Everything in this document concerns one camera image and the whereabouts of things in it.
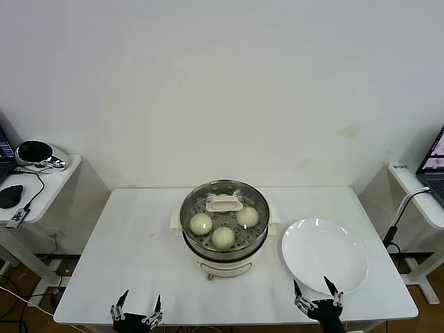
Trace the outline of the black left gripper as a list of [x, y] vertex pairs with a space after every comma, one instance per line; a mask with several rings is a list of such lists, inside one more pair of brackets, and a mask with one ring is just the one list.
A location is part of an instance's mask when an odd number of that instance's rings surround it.
[[151, 325], [159, 325], [163, 318], [161, 310], [161, 295], [157, 297], [154, 312], [150, 316], [141, 314], [130, 314], [123, 312], [123, 305], [129, 294], [127, 289], [119, 297], [117, 303], [110, 308], [110, 315], [113, 321], [112, 329], [119, 333], [149, 333]]

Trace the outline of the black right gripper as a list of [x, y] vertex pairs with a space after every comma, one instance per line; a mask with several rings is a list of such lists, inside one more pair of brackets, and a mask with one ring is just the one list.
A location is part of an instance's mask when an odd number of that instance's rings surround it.
[[327, 276], [324, 275], [323, 278], [333, 296], [333, 300], [315, 300], [312, 302], [304, 298], [298, 283], [293, 279], [294, 305], [301, 312], [307, 314], [310, 319], [318, 321], [324, 332], [344, 333], [345, 327], [340, 320], [343, 311], [343, 292], [339, 291]]

